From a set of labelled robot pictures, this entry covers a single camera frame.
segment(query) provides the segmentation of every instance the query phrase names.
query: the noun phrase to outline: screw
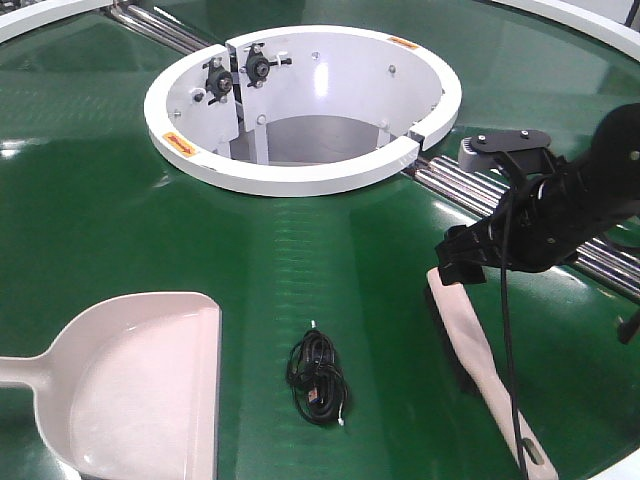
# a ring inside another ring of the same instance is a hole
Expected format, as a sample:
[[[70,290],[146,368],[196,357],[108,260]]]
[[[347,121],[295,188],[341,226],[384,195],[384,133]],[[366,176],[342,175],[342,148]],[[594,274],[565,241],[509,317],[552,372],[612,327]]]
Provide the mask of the screw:
[[[218,90],[220,90],[221,92],[227,94],[231,91],[232,88],[233,80],[231,80],[230,78],[223,77],[218,80]]]
[[[269,75],[269,65],[266,63],[259,63],[256,66],[256,73],[259,77],[266,77]]]

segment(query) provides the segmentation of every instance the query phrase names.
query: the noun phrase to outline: green surface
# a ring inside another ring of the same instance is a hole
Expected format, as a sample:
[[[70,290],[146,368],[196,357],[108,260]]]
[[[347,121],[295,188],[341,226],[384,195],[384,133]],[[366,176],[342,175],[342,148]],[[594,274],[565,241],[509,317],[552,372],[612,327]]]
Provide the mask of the green surface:
[[[526,127],[571,157],[606,111],[640,97],[630,59],[479,2],[166,8],[219,41],[334,23],[425,45],[464,89],[454,132],[431,153],[455,153],[469,132]],[[0,352],[37,354],[115,295],[201,291],[223,309],[221,480],[517,478],[482,399],[455,384],[422,300],[433,246],[464,214],[402,175],[311,199],[188,177],[154,150],[142,115],[148,85],[177,58],[97,14],[0,46]],[[586,478],[640,445],[640,348],[619,345],[614,328],[637,306],[571,270],[510,278],[522,410],[561,479]],[[469,290],[502,370],[495,272]],[[353,391],[344,429],[304,423],[284,383],[311,319]],[[0,472],[70,475],[42,445],[26,391],[0,392]]]

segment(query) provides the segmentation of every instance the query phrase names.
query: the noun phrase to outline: black wire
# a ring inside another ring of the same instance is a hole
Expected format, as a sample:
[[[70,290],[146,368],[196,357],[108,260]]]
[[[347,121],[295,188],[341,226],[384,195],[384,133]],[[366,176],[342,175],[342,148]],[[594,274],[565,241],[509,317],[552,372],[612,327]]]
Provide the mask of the black wire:
[[[633,20],[636,18],[638,14],[638,7],[640,7],[640,0],[633,0],[633,4],[629,9],[629,14],[627,15],[627,19],[624,22],[625,27],[630,27],[633,23]]]
[[[505,152],[505,156],[514,161],[511,156]],[[513,358],[513,336],[511,333],[511,315],[509,313],[509,291],[507,283],[507,267],[508,267],[508,255],[509,255],[509,234],[511,232],[511,219],[513,216],[513,203],[516,196],[514,189],[510,190],[507,198],[507,212],[504,223],[504,230],[502,236],[502,252],[500,259],[500,299],[502,306],[502,324],[503,324],[503,337],[504,346],[507,356],[507,375],[509,377],[509,396],[511,397],[511,420],[513,422],[513,432],[516,442],[516,451],[518,456],[518,466],[520,467],[520,473],[523,480],[529,480],[529,472],[527,471],[527,464],[525,462],[524,442],[522,441],[522,432],[520,430],[520,416],[518,407],[518,387],[515,361]]]
[[[305,333],[291,349],[286,379],[302,418],[316,425],[342,421],[349,390],[329,337],[316,329]]]

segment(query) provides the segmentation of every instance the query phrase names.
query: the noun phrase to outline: dustpan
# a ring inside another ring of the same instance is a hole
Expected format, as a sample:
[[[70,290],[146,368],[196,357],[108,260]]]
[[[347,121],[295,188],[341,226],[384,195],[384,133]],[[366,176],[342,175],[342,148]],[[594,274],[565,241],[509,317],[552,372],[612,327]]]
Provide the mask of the dustpan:
[[[47,447],[84,476],[215,478],[220,309],[191,292],[125,295],[74,318],[37,357],[0,357],[30,387]]]

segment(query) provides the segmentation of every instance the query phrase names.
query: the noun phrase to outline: sticker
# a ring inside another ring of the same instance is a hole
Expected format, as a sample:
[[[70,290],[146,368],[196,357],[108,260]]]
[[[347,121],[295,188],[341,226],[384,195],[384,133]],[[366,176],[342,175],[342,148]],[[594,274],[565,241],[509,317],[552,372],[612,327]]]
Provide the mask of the sticker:
[[[175,132],[165,133],[162,138],[169,142],[171,146],[178,150],[184,157],[188,158],[196,154],[196,147]]]
[[[410,48],[411,50],[415,50],[416,48],[420,48],[420,45],[416,45],[415,43],[410,42],[409,40],[405,40],[404,38],[400,38],[400,37],[389,37],[389,41],[391,41],[393,43],[397,43],[398,45],[402,45],[403,47]]]
[[[317,387],[313,387],[307,394],[307,400],[309,401],[309,403],[316,403],[318,401],[318,396],[319,395]]]

